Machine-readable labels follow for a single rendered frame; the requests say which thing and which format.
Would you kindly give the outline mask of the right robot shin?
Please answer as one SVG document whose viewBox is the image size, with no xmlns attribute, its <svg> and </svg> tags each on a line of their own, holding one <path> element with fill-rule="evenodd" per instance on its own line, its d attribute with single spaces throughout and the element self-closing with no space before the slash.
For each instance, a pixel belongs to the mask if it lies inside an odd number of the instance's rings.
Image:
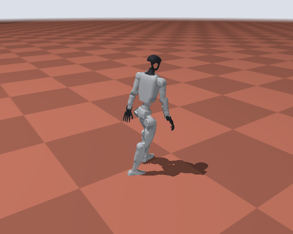
<svg viewBox="0 0 293 234">
<path fill-rule="evenodd" d="M 139 167 L 140 163 L 142 162 L 145 153 L 146 153 L 147 149 L 145 148 L 144 145 L 140 145 L 138 147 L 138 150 L 135 151 L 135 156 L 134 156 L 134 164 L 132 167 L 132 171 L 136 172 L 137 168 Z"/>
</svg>

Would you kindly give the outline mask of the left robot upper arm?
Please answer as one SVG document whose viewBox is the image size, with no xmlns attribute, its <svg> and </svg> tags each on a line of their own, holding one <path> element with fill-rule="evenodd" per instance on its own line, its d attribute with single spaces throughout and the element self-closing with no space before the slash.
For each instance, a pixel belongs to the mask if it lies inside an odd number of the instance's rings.
<svg viewBox="0 0 293 234">
<path fill-rule="evenodd" d="M 131 91 L 132 94 L 138 95 L 138 88 L 139 88 L 139 81 L 140 81 L 140 75 L 142 72 L 137 72 L 135 75 L 135 81 L 133 84 L 133 89 Z"/>
</svg>

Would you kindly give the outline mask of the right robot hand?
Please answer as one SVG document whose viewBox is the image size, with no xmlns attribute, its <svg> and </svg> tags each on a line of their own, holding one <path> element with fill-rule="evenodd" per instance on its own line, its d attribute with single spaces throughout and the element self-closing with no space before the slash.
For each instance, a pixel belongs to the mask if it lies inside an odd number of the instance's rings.
<svg viewBox="0 0 293 234">
<path fill-rule="evenodd" d="M 172 121 L 172 119 L 171 119 L 171 116 L 170 116 L 170 117 L 169 117 L 169 116 L 166 116 L 166 119 L 167 119 L 167 121 L 169 121 L 170 124 L 172 125 L 171 128 L 172 128 L 172 131 L 173 131 L 173 130 L 174 130 L 174 124 L 173 124 L 173 121 Z"/>
</svg>

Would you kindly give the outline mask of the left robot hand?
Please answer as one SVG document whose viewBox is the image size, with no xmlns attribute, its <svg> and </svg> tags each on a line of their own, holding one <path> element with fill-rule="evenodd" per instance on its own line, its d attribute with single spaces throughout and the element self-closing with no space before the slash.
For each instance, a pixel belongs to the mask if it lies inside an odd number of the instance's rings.
<svg viewBox="0 0 293 234">
<path fill-rule="evenodd" d="M 128 105 L 127 105 L 127 106 L 128 106 Z M 132 109 L 131 109 L 131 110 L 132 110 Z M 124 118 L 125 118 L 125 122 L 126 122 L 126 118 L 127 118 L 127 122 L 128 122 L 128 118 L 129 118 L 129 122 L 130 122 L 130 116 L 131 116 L 132 119 L 133 119 L 133 116 L 132 116 L 131 110 L 127 109 L 127 107 L 126 107 L 126 111 L 125 111 L 125 114 L 124 114 L 124 117 L 123 117 L 123 121 L 124 121 Z"/>
</svg>

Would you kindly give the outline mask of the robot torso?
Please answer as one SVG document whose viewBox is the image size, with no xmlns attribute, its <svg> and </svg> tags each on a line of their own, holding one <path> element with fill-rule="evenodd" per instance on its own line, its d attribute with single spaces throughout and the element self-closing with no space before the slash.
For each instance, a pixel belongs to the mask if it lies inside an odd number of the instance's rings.
<svg viewBox="0 0 293 234">
<path fill-rule="evenodd" d="M 139 81 L 139 100 L 144 102 L 142 103 L 142 106 L 138 107 L 137 115 L 140 119 L 145 120 L 146 115 L 151 115 L 151 110 L 149 109 L 151 104 L 154 103 L 158 93 L 159 93 L 159 86 L 157 85 L 156 78 L 160 77 L 158 76 L 158 73 L 155 75 L 147 75 L 145 72 L 142 72 L 140 75 L 140 81 Z"/>
</svg>

